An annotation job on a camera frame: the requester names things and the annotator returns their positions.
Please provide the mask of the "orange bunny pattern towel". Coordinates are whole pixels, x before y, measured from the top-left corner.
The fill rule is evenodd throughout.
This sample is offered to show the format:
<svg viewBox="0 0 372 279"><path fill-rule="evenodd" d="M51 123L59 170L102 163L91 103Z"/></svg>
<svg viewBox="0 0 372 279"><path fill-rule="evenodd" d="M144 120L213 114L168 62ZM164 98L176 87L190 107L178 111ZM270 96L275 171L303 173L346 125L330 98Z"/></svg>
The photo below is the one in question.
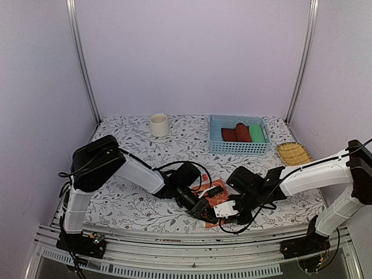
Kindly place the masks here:
<svg viewBox="0 0 372 279"><path fill-rule="evenodd" d="M216 206L218 204L221 204L221 203L227 201L229 193L226 189L224 181L222 179L214 180L212 182L212 186L213 187L222 187L223 191L219 192L218 194L216 194L214 197L211 197L211 198L209 197L207 192L204 194L203 197L206 198L209 201L210 205L213 207L213 206ZM204 184L201 185L199 190L198 190L197 185L194 185L193 187L191 187L191 189L193 191L195 191L197 195L200 195L201 192L203 192L204 190L206 190L208 188L210 188L210 183L207 183L206 181L205 181Z"/></svg>

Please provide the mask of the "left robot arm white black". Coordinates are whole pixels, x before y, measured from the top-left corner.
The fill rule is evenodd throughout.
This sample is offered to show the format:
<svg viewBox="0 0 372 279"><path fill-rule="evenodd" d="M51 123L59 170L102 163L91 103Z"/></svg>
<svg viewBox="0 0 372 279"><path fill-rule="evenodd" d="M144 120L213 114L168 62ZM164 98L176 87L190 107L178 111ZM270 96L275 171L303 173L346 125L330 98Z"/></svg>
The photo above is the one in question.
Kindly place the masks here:
<svg viewBox="0 0 372 279"><path fill-rule="evenodd" d="M170 169L171 163L151 167L122 149L111 135L77 149L72 159L70 171L60 172L58 176L67 179L64 192L68 199L62 214L62 228L66 232L63 241L73 252L82 252L87 246L85 237L80 234L93 193L113 176L123 178L157 198L175 199L195 219L217 223L210 203L190 188L206 170L199 163L176 161L178 168L175 170Z"/></svg>

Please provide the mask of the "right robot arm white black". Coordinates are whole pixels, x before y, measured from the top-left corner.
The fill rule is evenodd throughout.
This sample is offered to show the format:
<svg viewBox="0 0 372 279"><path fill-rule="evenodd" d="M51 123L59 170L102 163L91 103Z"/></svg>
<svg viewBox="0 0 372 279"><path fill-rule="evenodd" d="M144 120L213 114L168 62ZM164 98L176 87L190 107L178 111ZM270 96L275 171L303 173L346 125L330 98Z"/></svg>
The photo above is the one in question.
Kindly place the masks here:
<svg viewBox="0 0 372 279"><path fill-rule="evenodd" d="M358 140L349 141L346 149L324 159L270 169L265 177L238 167L227 179L236 194L224 203L222 218L234 217L238 224L248 226L254 220L253 210L300 192L338 184L346 185L343 193L315 218L311 232L301 239L301 249L313 253L322 246L323 237L371 205L371 151Z"/></svg>

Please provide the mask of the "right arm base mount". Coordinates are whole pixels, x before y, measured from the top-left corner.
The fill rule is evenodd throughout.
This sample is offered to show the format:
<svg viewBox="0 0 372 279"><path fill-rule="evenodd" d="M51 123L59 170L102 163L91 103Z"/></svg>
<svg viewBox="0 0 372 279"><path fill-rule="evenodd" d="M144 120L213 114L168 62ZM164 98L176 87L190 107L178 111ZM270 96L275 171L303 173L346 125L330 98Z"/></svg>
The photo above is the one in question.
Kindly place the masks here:
<svg viewBox="0 0 372 279"><path fill-rule="evenodd" d="M280 243L280 252L283 254L284 259L292 259L326 251L330 246L329 237L309 232L304 237L282 241Z"/></svg>

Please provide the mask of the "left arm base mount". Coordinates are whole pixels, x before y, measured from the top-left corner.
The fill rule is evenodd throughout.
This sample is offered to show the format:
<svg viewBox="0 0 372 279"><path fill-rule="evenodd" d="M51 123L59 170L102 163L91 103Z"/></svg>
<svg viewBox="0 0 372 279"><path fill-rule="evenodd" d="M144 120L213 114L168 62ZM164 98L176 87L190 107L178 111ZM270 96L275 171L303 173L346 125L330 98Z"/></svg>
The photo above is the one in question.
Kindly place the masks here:
<svg viewBox="0 0 372 279"><path fill-rule="evenodd" d="M103 259L107 242L101 234L93 233L89 236L79 234L67 234L62 231L56 243L60 250L70 252L74 255L82 255Z"/></svg>

